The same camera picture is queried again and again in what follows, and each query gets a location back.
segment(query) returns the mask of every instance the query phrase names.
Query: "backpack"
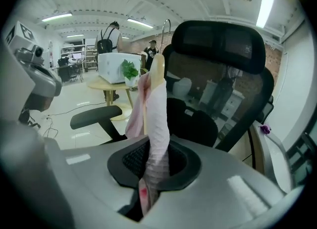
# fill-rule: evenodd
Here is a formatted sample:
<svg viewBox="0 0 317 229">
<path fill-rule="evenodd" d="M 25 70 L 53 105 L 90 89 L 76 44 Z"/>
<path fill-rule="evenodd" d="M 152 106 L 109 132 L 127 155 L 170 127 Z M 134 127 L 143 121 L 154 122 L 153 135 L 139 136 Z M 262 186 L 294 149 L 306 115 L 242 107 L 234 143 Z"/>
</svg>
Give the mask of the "backpack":
<svg viewBox="0 0 317 229">
<path fill-rule="evenodd" d="M 102 30 L 100 31 L 101 40 L 99 40 L 97 42 L 97 52 L 98 52 L 98 54 L 109 53 L 109 52 L 112 52 L 112 50 L 117 48 L 117 46 L 116 47 L 112 47 L 112 41 L 109 39 L 109 37 L 110 37 L 111 33 L 113 32 L 113 30 L 114 30 L 114 28 L 110 31 L 109 36 L 108 36 L 107 39 L 104 39 L 103 31 Z"/>
</svg>

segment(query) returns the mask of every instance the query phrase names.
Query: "round wooden table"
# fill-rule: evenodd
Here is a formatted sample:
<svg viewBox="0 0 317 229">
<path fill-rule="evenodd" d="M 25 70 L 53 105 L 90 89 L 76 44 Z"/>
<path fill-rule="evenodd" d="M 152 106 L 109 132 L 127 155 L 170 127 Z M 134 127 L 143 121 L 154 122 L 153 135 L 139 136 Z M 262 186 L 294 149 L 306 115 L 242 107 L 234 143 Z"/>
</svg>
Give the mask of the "round wooden table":
<svg viewBox="0 0 317 229">
<path fill-rule="evenodd" d="M 131 87 L 126 86 L 125 83 L 110 84 L 108 81 L 106 81 L 104 78 L 102 78 L 100 76 L 96 77 L 94 80 L 89 82 L 87 84 L 87 86 L 89 88 L 92 88 L 92 89 L 106 91 L 107 106 L 117 105 L 119 108 L 121 108 L 122 115 L 117 116 L 117 117 L 113 117 L 111 120 L 113 120 L 113 121 L 124 120 L 130 116 L 132 108 L 133 108 L 133 101 L 132 101 L 132 98 L 130 95 Z M 131 107 L 128 104 L 124 104 L 124 103 L 113 104 L 113 91 L 114 90 L 125 90 L 127 93 Z"/>
</svg>

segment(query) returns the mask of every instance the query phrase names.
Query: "chair headrest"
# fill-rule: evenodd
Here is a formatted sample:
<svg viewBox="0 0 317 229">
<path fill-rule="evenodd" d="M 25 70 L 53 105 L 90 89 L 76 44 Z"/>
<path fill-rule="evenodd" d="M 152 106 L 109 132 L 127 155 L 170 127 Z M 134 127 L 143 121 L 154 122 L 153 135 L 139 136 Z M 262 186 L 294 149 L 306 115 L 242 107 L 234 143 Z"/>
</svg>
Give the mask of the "chair headrest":
<svg viewBox="0 0 317 229">
<path fill-rule="evenodd" d="M 185 21 L 172 37 L 175 52 L 259 74 L 265 66 L 265 45 L 254 29 L 214 21 Z"/>
</svg>

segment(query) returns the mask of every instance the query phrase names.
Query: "ceiling light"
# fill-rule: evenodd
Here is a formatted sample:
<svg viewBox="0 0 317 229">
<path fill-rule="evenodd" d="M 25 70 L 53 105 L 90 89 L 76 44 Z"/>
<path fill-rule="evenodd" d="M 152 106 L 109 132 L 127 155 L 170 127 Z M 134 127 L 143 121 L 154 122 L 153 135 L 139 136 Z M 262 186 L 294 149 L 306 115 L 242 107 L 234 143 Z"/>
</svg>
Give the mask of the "ceiling light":
<svg viewBox="0 0 317 229">
<path fill-rule="evenodd" d="M 153 28 L 152 26 L 150 26 L 150 25 L 148 25 L 148 24 L 145 24 L 145 23 L 143 23 L 143 22 L 139 22 L 139 21 L 136 21 L 136 20 L 128 19 L 128 21 L 134 22 L 134 23 L 137 23 L 137 24 L 140 24 L 140 25 L 143 25 L 143 26 L 146 26 L 146 27 L 148 27 L 148 28 L 150 28 L 150 29 Z"/>
<path fill-rule="evenodd" d="M 84 34 L 79 34 L 79 35 L 71 35 L 71 36 L 67 36 L 67 37 L 81 37 L 83 36 Z"/>
<path fill-rule="evenodd" d="M 55 19 L 58 19 L 58 18 L 68 17 L 68 16 L 72 16 L 72 13 L 65 13 L 65 14 L 52 16 L 50 18 L 43 19 L 42 21 L 51 21 L 51 20 L 55 20 Z"/>
<path fill-rule="evenodd" d="M 262 0 L 260 12 L 257 20 L 257 27 L 264 28 L 269 14 L 272 10 L 274 0 Z"/>
</svg>

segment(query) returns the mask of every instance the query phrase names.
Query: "computer monitor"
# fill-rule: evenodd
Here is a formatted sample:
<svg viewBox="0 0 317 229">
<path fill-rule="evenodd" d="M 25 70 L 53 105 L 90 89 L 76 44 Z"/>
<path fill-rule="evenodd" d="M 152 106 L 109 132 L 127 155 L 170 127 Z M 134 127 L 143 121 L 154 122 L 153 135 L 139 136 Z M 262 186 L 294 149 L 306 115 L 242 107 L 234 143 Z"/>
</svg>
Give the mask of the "computer monitor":
<svg viewBox="0 0 317 229">
<path fill-rule="evenodd" d="M 75 59 L 81 59 L 81 53 L 74 53 L 73 58 Z"/>
</svg>

